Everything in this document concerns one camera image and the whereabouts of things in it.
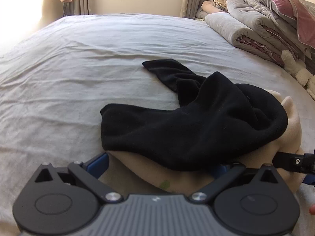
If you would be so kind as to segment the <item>white plush toy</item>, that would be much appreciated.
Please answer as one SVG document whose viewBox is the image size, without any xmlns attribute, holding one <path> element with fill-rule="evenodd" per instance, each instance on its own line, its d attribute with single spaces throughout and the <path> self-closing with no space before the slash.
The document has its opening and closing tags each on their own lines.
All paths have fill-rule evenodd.
<svg viewBox="0 0 315 236">
<path fill-rule="evenodd" d="M 314 75 L 307 70 L 305 63 L 302 60 L 295 60 L 288 50 L 283 50 L 281 52 L 281 58 L 284 62 L 285 71 L 294 77 L 314 100 Z"/>
</svg>

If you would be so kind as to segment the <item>patterned brown cloth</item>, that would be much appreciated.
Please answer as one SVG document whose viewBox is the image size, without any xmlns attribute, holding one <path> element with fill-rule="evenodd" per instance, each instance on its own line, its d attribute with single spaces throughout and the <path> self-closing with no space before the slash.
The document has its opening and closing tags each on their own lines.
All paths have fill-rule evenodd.
<svg viewBox="0 0 315 236">
<path fill-rule="evenodd" d="M 212 0 L 214 3 L 214 6 L 220 10 L 223 11 L 228 11 L 227 5 L 226 5 L 226 0 Z"/>
</svg>

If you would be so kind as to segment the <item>folded pink beige blanket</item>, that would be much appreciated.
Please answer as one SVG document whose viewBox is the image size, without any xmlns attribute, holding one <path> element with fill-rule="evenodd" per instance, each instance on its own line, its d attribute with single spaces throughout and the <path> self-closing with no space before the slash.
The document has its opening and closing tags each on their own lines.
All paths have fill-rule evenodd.
<svg viewBox="0 0 315 236">
<path fill-rule="evenodd" d="M 199 8 L 196 13 L 196 18 L 204 20 L 207 15 L 218 12 L 225 11 L 214 6 L 214 3 L 212 1 L 204 1 L 201 5 L 201 8 Z"/>
</svg>

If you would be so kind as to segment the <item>black sweater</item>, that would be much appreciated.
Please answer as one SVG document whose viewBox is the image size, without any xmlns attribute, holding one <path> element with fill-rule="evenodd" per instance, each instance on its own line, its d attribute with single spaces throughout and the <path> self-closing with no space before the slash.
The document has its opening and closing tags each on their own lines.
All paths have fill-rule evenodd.
<svg viewBox="0 0 315 236">
<path fill-rule="evenodd" d="M 104 106 L 101 142 L 106 151 L 136 153 L 175 171 L 209 173 L 287 129 L 285 109 L 262 88 L 235 84 L 219 72 L 199 76 L 173 59 L 145 61 L 143 67 L 177 94 L 179 108 Z"/>
</svg>

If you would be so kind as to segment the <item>pink velvet pillow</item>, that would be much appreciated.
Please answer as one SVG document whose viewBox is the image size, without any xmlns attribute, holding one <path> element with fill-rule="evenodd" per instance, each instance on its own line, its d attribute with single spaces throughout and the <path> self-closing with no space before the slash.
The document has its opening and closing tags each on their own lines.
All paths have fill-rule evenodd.
<svg viewBox="0 0 315 236">
<path fill-rule="evenodd" d="M 314 48 L 314 14 L 299 0 L 255 0 L 297 30 L 300 43 Z"/>
</svg>

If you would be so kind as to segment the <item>upper folded grey quilt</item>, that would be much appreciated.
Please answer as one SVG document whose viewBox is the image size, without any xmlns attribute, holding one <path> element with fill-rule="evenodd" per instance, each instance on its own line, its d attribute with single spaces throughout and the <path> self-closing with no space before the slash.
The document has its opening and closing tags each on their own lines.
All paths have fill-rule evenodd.
<svg viewBox="0 0 315 236">
<path fill-rule="evenodd" d="M 255 0 L 226 0 L 228 12 L 279 52 L 288 50 L 294 58 L 311 58 L 310 47 L 298 40 L 297 30 Z"/>
</svg>

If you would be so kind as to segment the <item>lower rolled grey quilt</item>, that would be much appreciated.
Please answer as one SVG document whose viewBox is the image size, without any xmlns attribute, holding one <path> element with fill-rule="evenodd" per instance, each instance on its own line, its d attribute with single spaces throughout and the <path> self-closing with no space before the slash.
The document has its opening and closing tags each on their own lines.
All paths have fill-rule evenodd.
<svg viewBox="0 0 315 236">
<path fill-rule="evenodd" d="M 208 14 L 205 22 L 232 46 L 284 67 L 279 50 L 230 14 L 225 12 Z"/>
</svg>

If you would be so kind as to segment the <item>left grey curtain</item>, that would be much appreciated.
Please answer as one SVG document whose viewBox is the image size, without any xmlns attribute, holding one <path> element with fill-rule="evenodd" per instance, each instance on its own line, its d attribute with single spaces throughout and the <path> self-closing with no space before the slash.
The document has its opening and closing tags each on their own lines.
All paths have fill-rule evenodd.
<svg viewBox="0 0 315 236">
<path fill-rule="evenodd" d="M 72 0 L 71 2 L 62 2 L 64 17 L 91 14 L 92 2 L 93 0 Z"/>
</svg>

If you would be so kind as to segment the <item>grey bed sheet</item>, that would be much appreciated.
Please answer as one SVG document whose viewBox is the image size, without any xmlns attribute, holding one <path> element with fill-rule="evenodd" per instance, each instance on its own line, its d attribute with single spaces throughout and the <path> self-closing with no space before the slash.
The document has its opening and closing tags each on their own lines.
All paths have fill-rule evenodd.
<svg viewBox="0 0 315 236">
<path fill-rule="evenodd" d="M 274 63 L 230 45 L 206 23 L 145 14 L 72 16 L 1 54 L 1 235 L 18 235 L 12 205 L 44 162 L 64 167 L 102 152 L 109 103 L 173 110 L 177 96 L 146 71 L 172 58 L 193 72 L 290 96 L 302 149 L 314 151 L 314 100 Z"/>
</svg>

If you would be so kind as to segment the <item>beige fleece garment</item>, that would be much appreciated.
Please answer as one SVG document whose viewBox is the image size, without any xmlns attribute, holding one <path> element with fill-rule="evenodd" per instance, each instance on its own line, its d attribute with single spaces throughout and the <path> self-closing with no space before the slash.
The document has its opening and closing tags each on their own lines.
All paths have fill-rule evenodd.
<svg viewBox="0 0 315 236">
<path fill-rule="evenodd" d="M 301 148 L 301 122 L 294 101 L 290 96 L 282 98 L 275 91 L 270 93 L 284 107 L 288 126 L 280 138 L 240 159 L 249 168 L 259 168 L 262 164 L 271 163 L 278 151 L 294 155 L 304 154 Z M 108 155 L 109 168 L 104 181 L 123 195 L 136 192 L 153 193 L 157 190 L 190 195 L 214 180 L 213 176 L 206 174 L 172 171 L 133 153 L 111 151 Z"/>
</svg>

